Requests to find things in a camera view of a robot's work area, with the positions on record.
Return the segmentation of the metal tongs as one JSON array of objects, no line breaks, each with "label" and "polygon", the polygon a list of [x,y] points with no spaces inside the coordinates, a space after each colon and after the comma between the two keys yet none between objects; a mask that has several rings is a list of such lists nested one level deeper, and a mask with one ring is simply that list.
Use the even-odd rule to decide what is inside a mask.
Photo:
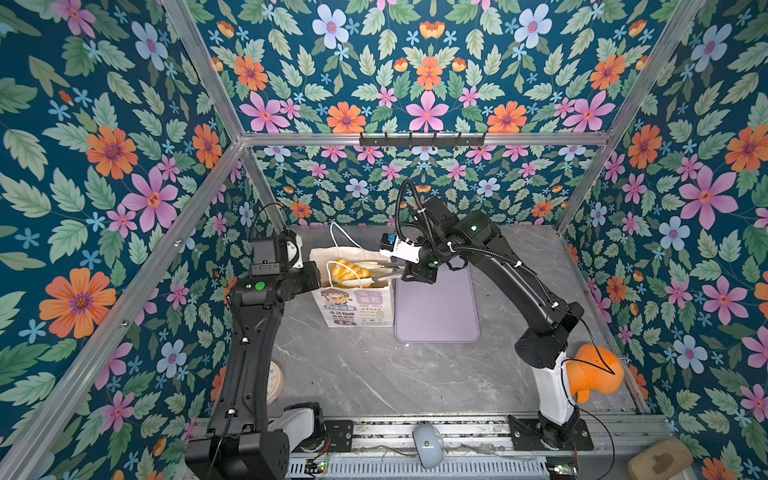
[{"label": "metal tongs", "polygon": [[370,273],[369,277],[358,281],[361,286],[378,284],[400,278],[405,271],[404,264],[384,260],[359,261],[356,262],[356,265]]}]

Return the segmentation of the twisted bread top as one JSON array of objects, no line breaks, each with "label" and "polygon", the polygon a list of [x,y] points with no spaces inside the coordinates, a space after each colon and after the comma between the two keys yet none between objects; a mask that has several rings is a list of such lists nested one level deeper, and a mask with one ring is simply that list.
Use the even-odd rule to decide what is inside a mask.
[{"label": "twisted bread top", "polygon": [[332,285],[362,288],[373,283],[372,274],[368,269],[343,259],[330,261],[327,270]]}]

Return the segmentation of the white paper bag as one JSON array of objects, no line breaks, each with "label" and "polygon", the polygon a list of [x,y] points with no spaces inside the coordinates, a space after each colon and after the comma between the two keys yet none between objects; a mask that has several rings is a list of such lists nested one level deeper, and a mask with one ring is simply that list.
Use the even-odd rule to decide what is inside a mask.
[{"label": "white paper bag", "polygon": [[365,287],[343,287],[329,281],[327,265],[339,259],[356,264],[366,260],[389,258],[378,252],[362,247],[338,223],[329,227],[333,245],[313,248],[309,260],[315,262],[322,286],[313,292],[326,325],[330,328],[373,327],[386,328],[394,325],[394,280],[367,285]]}]

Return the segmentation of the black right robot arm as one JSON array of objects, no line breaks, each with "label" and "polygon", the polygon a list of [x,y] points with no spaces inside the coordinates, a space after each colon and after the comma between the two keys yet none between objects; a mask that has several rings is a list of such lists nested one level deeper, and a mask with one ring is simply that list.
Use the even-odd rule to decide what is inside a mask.
[{"label": "black right robot arm", "polygon": [[544,285],[483,211],[460,218],[436,198],[416,200],[415,205],[414,227],[422,241],[406,260],[402,279],[434,284],[440,267],[460,259],[463,266],[471,264],[492,280],[527,324],[514,349],[534,374],[539,399],[535,434],[553,449],[570,445],[580,414],[566,386],[565,361],[568,339],[584,315],[583,307],[566,302]]}]

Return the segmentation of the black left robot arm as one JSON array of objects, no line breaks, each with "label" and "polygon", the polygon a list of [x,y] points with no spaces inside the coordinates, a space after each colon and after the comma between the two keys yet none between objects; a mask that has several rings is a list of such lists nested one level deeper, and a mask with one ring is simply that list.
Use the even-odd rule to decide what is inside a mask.
[{"label": "black left robot arm", "polygon": [[324,440],[321,409],[307,403],[268,415],[274,342],[285,305],[320,287],[320,273],[301,256],[299,236],[287,230],[253,241],[247,277],[228,295],[233,339],[215,410],[201,438],[188,442],[185,463],[200,479],[283,479],[291,453]]}]

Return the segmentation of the purple cutting mat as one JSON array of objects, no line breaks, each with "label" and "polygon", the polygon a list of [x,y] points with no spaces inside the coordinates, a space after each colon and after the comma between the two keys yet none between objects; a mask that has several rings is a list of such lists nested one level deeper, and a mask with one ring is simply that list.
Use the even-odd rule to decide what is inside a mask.
[{"label": "purple cutting mat", "polygon": [[394,334],[403,344],[469,344],[481,335],[469,269],[441,266],[434,284],[394,284]]}]

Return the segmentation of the round beige clock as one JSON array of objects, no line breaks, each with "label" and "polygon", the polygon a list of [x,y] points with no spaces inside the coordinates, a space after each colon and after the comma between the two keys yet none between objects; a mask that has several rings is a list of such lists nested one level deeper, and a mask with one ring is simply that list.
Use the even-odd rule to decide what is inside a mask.
[{"label": "round beige clock", "polygon": [[270,370],[267,384],[267,404],[273,404],[284,389],[285,376],[280,366],[274,361],[270,362]]}]

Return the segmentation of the black hook rack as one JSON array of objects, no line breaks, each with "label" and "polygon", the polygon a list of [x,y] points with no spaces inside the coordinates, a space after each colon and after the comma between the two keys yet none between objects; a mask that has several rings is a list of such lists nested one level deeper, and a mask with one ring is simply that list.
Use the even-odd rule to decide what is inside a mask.
[{"label": "black hook rack", "polygon": [[474,147],[485,144],[485,134],[465,133],[377,133],[360,134],[360,146],[394,147],[398,149],[412,147],[437,147],[452,149],[456,147]]}]

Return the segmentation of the orange plush toy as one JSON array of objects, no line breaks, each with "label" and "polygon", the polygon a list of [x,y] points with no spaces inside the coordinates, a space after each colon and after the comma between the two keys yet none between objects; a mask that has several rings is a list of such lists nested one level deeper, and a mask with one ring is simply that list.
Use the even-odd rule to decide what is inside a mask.
[{"label": "orange plush toy", "polygon": [[584,404],[592,393],[610,395],[624,382],[624,368],[608,349],[593,344],[582,345],[576,355],[565,361],[571,395]]}]

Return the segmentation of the tan sponge block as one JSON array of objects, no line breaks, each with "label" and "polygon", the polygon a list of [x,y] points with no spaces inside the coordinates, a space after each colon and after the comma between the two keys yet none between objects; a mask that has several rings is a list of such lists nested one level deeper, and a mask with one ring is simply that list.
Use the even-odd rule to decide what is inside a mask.
[{"label": "tan sponge block", "polygon": [[693,454],[678,438],[658,441],[633,457],[627,465],[634,480],[672,479],[693,464]]}]

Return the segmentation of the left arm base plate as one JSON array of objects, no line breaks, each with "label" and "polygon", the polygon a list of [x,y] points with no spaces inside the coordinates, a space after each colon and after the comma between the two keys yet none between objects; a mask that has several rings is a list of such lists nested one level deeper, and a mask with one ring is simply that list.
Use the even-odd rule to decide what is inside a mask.
[{"label": "left arm base plate", "polygon": [[327,452],[349,453],[352,451],[355,428],[352,420],[326,420],[325,428],[328,440]]}]

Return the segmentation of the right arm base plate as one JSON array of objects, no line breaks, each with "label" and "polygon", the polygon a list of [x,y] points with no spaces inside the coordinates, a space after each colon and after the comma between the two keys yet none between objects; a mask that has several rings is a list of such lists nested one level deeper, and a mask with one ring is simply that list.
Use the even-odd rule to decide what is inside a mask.
[{"label": "right arm base plate", "polygon": [[536,418],[508,415],[507,423],[516,451],[594,450],[587,424],[577,412],[563,425],[558,425],[541,414]]}]

